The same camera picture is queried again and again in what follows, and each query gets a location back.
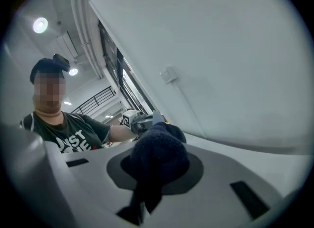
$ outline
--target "black railing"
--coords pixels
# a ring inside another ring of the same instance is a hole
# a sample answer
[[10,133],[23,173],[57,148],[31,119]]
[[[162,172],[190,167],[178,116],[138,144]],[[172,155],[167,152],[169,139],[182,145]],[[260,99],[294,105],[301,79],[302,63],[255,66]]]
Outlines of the black railing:
[[112,89],[109,86],[106,89],[94,95],[93,97],[91,97],[90,99],[88,99],[87,101],[85,101],[75,110],[73,110],[72,113],[88,114],[89,112],[91,112],[92,110],[94,110],[99,105],[103,104],[112,97],[114,97],[114,93],[112,92]]

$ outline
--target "wall outlet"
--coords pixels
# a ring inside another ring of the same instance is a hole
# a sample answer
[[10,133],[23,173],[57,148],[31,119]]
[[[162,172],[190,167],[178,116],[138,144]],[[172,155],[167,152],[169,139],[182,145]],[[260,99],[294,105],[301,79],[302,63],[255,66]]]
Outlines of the wall outlet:
[[166,67],[166,69],[160,73],[160,76],[166,84],[176,80],[178,78],[176,72],[173,70],[172,66]]

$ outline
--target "dark green t-shirt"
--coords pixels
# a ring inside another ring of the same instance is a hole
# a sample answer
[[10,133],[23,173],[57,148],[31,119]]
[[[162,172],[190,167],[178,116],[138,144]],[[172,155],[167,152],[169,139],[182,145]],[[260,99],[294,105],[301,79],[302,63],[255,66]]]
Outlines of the dark green t-shirt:
[[59,125],[50,125],[32,112],[21,120],[20,126],[39,134],[44,141],[56,143],[61,153],[103,148],[110,125],[83,114],[62,113],[64,121]]

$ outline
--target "man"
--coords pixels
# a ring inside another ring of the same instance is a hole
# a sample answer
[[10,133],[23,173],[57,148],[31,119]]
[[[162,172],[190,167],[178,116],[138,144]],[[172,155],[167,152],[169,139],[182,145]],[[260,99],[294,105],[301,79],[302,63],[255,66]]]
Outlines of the man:
[[20,127],[57,144],[61,153],[103,148],[105,142],[134,138],[135,134],[126,126],[105,125],[83,114],[61,111],[65,95],[62,70],[69,69],[68,60],[57,54],[53,59],[38,61],[30,75],[34,85],[34,111],[21,120]]

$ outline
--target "white pipe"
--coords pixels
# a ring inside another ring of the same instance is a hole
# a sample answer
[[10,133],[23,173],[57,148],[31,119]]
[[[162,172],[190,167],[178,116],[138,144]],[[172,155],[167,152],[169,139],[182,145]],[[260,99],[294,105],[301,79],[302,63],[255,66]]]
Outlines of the white pipe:
[[87,44],[87,49],[88,49],[88,51],[90,53],[90,58],[93,61],[93,64],[95,65],[95,68],[96,68],[97,72],[99,73],[99,76],[103,77],[103,74],[102,74],[102,72],[100,70],[98,62],[95,60],[92,48],[90,46],[90,39],[89,39],[88,34],[87,34],[86,23],[85,23],[85,19],[84,19],[82,0],[78,0],[78,15],[80,17],[81,26],[82,26],[82,30],[83,30],[84,41]]
[[115,91],[119,90],[118,85],[117,85],[117,84],[115,83],[115,81],[113,80],[113,78],[112,78],[112,76],[110,75],[110,73],[109,73],[107,67],[104,67],[104,68],[103,68],[103,72],[104,72],[104,74],[105,74],[105,77],[106,77],[107,80],[109,81],[109,83],[110,83],[112,89],[115,90]]
[[[95,64],[97,65],[98,67],[98,70],[99,72],[102,74],[102,76],[104,75],[103,73],[103,69],[102,69],[102,65],[101,65],[101,62],[97,56],[97,53],[95,51],[95,40],[93,40],[92,36],[93,36],[93,33],[92,33],[92,29],[91,29],[91,15],[90,15],[90,6],[89,6],[89,0],[84,0],[84,7],[85,7],[85,14],[86,14],[86,20],[87,20],[87,23],[86,23],[86,26],[87,26],[87,33],[88,33],[88,36],[90,38],[90,41],[91,41],[91,49],[92,49],[92,57],[94,58],[95,60]],[[98,35],[99,37],[99,49],[102,49],[102,43],[101,43],[101,39],[100,39],[100,34],[99,34],[99,28],[98,28],[98,25],[97,25],[97,33],[96,35]]]
[[76,25],[77,30],[78,30],[78,36],[79,36],[80,42],[81,42],[81,44],[82,44],[82,47],[83,47],[84,52],[85,52],[85,54],[86,54],[86,56],[87,56],[87,59],[89,60],[89,62],[90,62],[90,64],[91,64],[91,66],[92,66],[92,68],[93,68],[93,70],[94,70],[94,72],[95,72],[97,78],[100,79],[101,76],[100,76],[99,73],[97,72],[97,70],[96,70],[96,68],[95,68],[95,65],[94,65],[94,63],[92,62],[92,60],[91,60],[91,58],[90,58],[90,55],[89,55],[89,53],[88,53],[88,51],[87,51],[85,42],[84,42],[84,40],[83,40],[83,36],[82,36],[81,30],[80,30],[80,27],[79,27],[79,20],[78,20],[77,14],[76,14],[75,0],[71,0],[71,6],[72,6],[72,12],[73,12],[73,17],[74,17],[74,22],[75,22],[75,25]]

